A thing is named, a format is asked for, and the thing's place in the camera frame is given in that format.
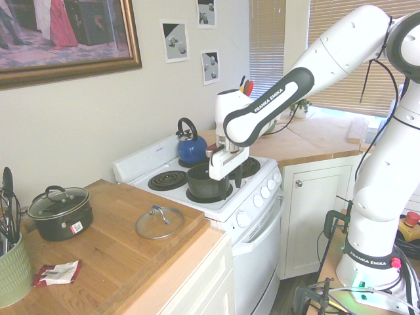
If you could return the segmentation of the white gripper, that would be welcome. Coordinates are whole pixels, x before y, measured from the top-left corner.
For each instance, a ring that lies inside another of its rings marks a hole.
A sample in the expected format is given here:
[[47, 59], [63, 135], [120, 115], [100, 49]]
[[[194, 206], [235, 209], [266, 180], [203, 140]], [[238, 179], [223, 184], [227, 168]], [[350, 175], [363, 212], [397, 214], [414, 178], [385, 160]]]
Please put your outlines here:
[[243, 165], [249, 157], [249, 147], [240, 148], [236, 153], [231, 153], [224, 146], [209, 151], [209, 177], [220, 180], [220, 198], [228, 197], [230, 187], [229, 177], [231, 171], [235, 172], [235, 186], [240, 188], [242, 184]]

